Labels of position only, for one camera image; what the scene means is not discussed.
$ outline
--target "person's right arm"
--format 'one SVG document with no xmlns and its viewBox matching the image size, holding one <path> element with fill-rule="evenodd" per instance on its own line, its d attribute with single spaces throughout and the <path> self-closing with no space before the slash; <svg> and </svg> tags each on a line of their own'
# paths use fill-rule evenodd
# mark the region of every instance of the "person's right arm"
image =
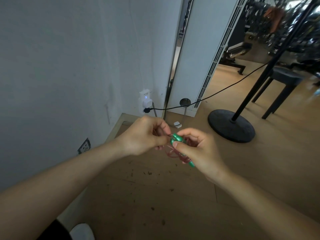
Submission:
<svg viewBox="0 0 320 240">
<path fill-rule="evenodd" d="M 320 225 L 311 218 L 233 173 L 222 161 L 212 135 L 193 128 L 177 133 L 198 143 L 173 146 L 187 155 L 206 178 L 224 189 L 273 239 L 320 239 Z"/>
</svg>

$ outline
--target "person's left hand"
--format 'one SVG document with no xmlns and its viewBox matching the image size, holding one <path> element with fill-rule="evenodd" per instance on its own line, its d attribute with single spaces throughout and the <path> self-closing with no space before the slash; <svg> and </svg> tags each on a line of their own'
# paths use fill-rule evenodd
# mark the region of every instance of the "person's left hand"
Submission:
<svg viewBox="0 0 320 240">
<path fill-rule="evenodd" d="M 116 140 L 122 144 L 126 155 L 140 155 L 151 148 L 161 150 L 170 141 L 170 134 L 169 125 L 162 118 L 145 115 Z"/>
</svg>

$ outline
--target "green jump rope handle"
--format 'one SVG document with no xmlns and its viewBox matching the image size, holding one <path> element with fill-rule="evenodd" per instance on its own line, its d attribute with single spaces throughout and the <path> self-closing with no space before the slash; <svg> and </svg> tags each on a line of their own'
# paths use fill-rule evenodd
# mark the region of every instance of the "green jump rope handle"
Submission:
<svg viewBox="0 0 320 240">
<path fill-rule="evenodd" d="M 174 133 L 174 134 L 172 135 L 172 138 L 171 138 L 171 140 L 170 140 L 171 145 L 174 144 L 174 141 L 180 141 L 180 142 L 182 142 L 182 143 L 184 143 L 184 144 L 187 144 L 186 140 L 183 139 L 183 137 L 177 135 L 176 133 Z M 188 162 L 188 164 L 189 164 L 191 167 L 195 167 L 193 161 Z"/>
</svg>

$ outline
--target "vent grille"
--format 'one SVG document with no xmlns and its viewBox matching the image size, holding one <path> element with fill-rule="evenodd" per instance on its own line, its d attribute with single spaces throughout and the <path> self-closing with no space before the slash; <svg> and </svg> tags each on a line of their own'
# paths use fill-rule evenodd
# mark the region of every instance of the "vent grille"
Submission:
<svg viewBox="0 0 320 240">
<path fill-rule="evenodd" d="M 205 93 L 205 90 L 212 78 L 212 75 L 214 74 L 214 70 L 216 69 L 217 65 L 219 64 L 219 61 L 221 59 L 222 53 L 224 52 L 224 49 L 226 47 L 227 42 L 229 41 L 230 34 L 236 25 L 236 21 L 241 14 L 241 11 L 243 9 L 243 6 L 245 4 L 246 0 L 238 0 L 237 5 L 234 7 L 233 15 L 229 20 L 229 25 L 225 30 L 225 33 L 223 35 L 223 38 L 221 39 L 219 48 L 211 62 L 210 69 L 208 71 L 208 74 L 202 84 L 201 90 L 198 94 L 198 98 L 196 100 L 196 103 L 194 104 L 194 108 L 197 109 L 200 105 L 200 100 L 202 99 L 203 94 Z"/>
</svg>

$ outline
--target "black stool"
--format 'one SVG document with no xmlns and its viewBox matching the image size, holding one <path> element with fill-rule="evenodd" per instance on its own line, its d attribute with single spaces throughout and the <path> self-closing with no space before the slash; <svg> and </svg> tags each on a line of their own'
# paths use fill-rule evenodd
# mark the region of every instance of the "black stool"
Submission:
<svg viewBox="0 0 320 240">
<path fill-rule="evenodd" d="M 279 94 L 279 96 L 275 99 L 275 101 L 271 104 L 265 114 L 262 116 L 262 119 L 266 119 L 270 113 L 274 113 L 280 105 L 285 101 L 285 99 L 290 95 L 290 93 L 296 88 L 296 86 L 301 83 L 303 80 L 303 76 L 298 74 L 297 72 L 291 71 L 284 67 L 274 67 L 273 72 L 270 78 L 266 81 L 257 95 L 253 98 L 252 102 L 254 103 L 260 95 L 266 90 L 266 88 L 270 85 L 273 80 L 277 80 L 281 83 L 285 84 L 284 89 Z"/>
</svg>

